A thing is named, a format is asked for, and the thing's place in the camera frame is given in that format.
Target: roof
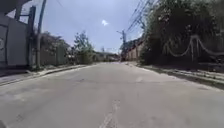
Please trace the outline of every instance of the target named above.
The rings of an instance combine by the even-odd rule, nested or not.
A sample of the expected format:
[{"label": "roof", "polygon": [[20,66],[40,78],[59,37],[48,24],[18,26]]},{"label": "roof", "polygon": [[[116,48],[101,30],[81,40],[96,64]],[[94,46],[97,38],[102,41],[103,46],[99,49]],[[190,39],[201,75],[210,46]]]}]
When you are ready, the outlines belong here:
[{"label": "roof", "polygon": [[[0,0],[0,13],[7,14],[14,9],[16,9],[16,5],[19,0]],[[25,4],[26,2],[30,0],[20,0],[22,4]]]}]

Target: cloud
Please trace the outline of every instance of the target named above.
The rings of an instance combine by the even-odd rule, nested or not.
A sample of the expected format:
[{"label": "cloud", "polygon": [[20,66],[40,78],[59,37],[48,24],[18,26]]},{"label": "cloud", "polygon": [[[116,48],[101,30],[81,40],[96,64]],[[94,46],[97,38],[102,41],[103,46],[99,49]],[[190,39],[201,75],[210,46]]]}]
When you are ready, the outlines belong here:
[{"label": "cloud", "polygon": [[103,26],[107,26],[107,25],[109,25],[109,23],[108,23],[106,20],[102,20],[101,23],[102,23]]}]

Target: wall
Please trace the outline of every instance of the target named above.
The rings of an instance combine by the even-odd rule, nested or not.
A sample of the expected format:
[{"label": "wall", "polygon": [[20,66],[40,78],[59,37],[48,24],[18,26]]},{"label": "wall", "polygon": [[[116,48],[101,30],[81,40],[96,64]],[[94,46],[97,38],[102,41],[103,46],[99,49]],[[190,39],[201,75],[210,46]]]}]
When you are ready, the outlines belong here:
[{"label": "wall", "polygon": [[0,14],[0,67],[6,66],[6,40],[8,31],[9,18]]},{"label": "wall", "polygon": [[132,48],[131,50],[129,50],[129,52],[126,54],[126,59],[127,59],[128,61],[134,61],[134,60],[137,60],[138,57],[139,57],[139,55],[140,55],[140,53],[141,53],[141,50],[142,50],[143,46],[144,46],[144,44],[141,43],[141,44],[138,44],[137,47]]},{"label": "wall", "polygon": [[28,65],[27,25],[16,21],[9,21],[7,37],[7,66]]},{"label": "wall", "polygon": [[27,66],[27,25],[0,14],[0,68]]}]

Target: street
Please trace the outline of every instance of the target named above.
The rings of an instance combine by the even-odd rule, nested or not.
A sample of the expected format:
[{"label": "street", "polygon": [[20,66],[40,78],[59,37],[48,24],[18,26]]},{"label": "street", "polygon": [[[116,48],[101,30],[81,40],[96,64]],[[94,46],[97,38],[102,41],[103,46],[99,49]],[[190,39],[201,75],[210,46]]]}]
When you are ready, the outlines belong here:
[{"label": "street", "polygon": [[223,128],[224,93],[123,63],[0,87],[9,128]]}]

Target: vegetation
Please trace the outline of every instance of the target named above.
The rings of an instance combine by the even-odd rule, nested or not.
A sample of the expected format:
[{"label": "vegetation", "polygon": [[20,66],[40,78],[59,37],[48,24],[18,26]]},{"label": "vegetation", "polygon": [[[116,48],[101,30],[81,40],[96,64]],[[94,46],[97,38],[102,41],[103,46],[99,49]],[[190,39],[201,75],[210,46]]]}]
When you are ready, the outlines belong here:
[{"label": "vegetation", "polygon": [[211,13],[211,3],[199,0],[160,0],[146,13],[143,39],[145,47],[141,51],[142,64],[168,63],[177,60],[164,52],[164,45],[172,40],[170,48],[175,53],[183,53],[189,45],[191,35],[199,35],[207,46],[217,46],[214,41],[218,33],[217,20]]},{"label": "vegetation", "polygon": [[41,36],[41,65],[64,65],[67,64],[69,45],[60,36],[53,36],[49,32]]},{"label": "vegetation", "polygon": [[91,64],[93,62],[93,46],[85,32],[75,36],[74,50],[77,64]]}]

